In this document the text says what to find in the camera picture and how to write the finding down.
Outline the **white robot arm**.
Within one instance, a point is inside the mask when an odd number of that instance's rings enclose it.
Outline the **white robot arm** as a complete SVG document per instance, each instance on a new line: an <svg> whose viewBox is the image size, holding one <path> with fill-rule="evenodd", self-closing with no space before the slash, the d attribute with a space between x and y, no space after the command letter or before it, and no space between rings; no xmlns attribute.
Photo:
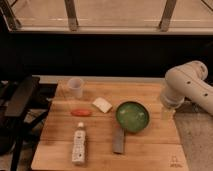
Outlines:
<svg viewBox="0 0 213 171"><path fill-rule="evenodd" d="M169 69L160 101L167 110L178 109L186 98L198 104L213 116L213 86L207 84L207 66L201 61L191 61Z"/></svg>

